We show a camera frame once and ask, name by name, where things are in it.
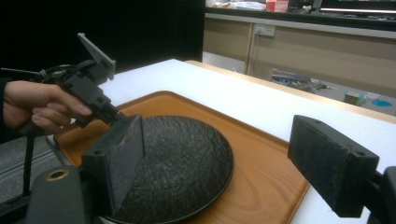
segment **white tabletop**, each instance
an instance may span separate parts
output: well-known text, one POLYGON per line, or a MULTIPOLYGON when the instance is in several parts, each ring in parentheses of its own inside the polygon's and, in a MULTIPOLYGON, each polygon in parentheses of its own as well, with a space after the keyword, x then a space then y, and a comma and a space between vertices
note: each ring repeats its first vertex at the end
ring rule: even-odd
MULTIPOLYGON (((377 154, 380 173, 396 165, 396 123, 276 90, 262 82, 170 60, 117 74, 101 88, 113 105, 156 91, 172 91, 288 142, 294 115, 319 119, 377 154)), ((310 188, 292 223, 366 223, 368 216, 365 209, 362 218, 339 218, 310 188)))

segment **hand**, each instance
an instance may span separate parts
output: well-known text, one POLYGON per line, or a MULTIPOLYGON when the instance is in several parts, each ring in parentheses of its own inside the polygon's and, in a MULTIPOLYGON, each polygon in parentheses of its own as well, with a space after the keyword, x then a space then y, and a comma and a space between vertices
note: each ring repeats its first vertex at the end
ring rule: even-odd
POLYGON ((71 118, 89 116, 92 112, 76 97, 57 85, 27 81, 8 82, 4 92, 3 120, 15 131, 26 120, 47 133, 57 133, 71 118))

